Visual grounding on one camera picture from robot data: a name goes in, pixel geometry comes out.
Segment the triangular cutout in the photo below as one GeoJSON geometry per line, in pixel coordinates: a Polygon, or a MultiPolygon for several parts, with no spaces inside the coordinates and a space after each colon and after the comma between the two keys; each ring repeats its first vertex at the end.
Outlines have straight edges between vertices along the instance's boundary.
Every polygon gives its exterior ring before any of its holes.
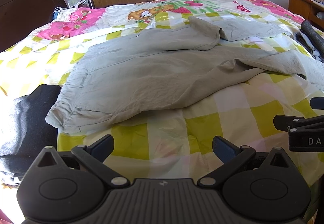
{"type": "Polygon", "coordinates": [[[270,165],[272,166],[279,166],[279,167],[289,167],[286,160],[282,156],[282,154],[277,153],[274,155],[270,165]]]}
{"type": "Polygon", "coordinates": [[[56,165],[56,161],[52,156],[51,152],[46,152],[43,158],[41,159],[41,161],[38,163],[38,167],[54,166],[54,165],[56,165]]]}

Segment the silver screw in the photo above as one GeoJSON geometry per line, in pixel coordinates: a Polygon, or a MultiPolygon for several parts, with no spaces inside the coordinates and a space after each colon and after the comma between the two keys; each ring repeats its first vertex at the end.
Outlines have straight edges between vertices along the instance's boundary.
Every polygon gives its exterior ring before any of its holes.
{"type": "Polygon", "coordinates": [[[204,177],[200,180],[200,183],[204,186],[212,186],[216,183],[216,180],[212,177],[204,177]]]}
{"type": "Polygon", "coordinates": [[[111,183],[116,185],[116,186],[121,186],[121,185],[125,185],[127,183],[127,179],[122,177],[122,176],[114,177],[111,180],[111,183]]]}

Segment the headboard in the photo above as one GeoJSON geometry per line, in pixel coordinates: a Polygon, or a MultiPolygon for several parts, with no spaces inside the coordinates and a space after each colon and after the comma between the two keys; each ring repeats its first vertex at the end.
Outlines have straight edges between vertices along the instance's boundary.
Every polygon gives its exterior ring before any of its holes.
{"type": "Polygon", "coordinates": [[[66,7],[65,1],[0,0],[0,52],[49,23],[56,7],[66,7]]]}

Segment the checkered blanket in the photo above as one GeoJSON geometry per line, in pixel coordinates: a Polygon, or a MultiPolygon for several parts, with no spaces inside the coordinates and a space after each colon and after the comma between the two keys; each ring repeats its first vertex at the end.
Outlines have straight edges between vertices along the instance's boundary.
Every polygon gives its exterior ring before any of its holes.
{"type": "MultiPolygon", "coordinates": [[[[81,11],[82,20],[79,20],[78,12],[65,11],[55,22],[61,22],[64,31],[73,27],[80,30],[87,22],[85,16],[91,13],[81,11]],[[77,15],[78,23],[72,19],[73,15],[77,15]],[[65,22],[73,22],[72,27],[64,25],[65,22]]],[[[53,25],[46,25],[1,53],[0,101],[30,94],[39,84],[64,85],[74,64],[92,45],[145,28],[181,27],[188,24],[191,15],[206,21],[272,22],[291,34],[303,20],[267,0],[157,0],[112,6],[77,35],[73,35],[76,32],[52,34],[53,25]],[[48,38],[42,35],[45,30],[48,38]]],[[[284,34],[235,42],[221,40],[220,44],[278,52],[293,49],[309,55],[284,34]]],[[[312,97],[319,96],[324,93],[297,75],[262,73],[187,108],[143,112],[106,130],[82,135],[59,132],[58,150],[67,151],[82,143],[90,145],[111,134],[115,149],[105,164],[129,179],[191,177],[197,180],[222,164],[212,152],[212,139],[220,135],[237,146],[250,145],[261,152],[282,146],[312,185],[324,173],[323,154],[289,152],[288,134],[274,128],[273,117],[322,115],[323,111],[312,110],[309,105],[312,97]]]]}

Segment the rolled gray garment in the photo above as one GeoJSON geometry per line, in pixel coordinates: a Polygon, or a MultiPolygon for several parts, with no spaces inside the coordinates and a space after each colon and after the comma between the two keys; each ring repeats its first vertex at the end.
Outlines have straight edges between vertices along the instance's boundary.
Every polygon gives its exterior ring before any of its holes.
{"type": "Polygon", "coordinates": [[[313,29],[308,20],[305,20],[301,24],[301,30],[310,39],[314,47],[320,52],[321,56],[324,57],[324,39],[313,29]]]}

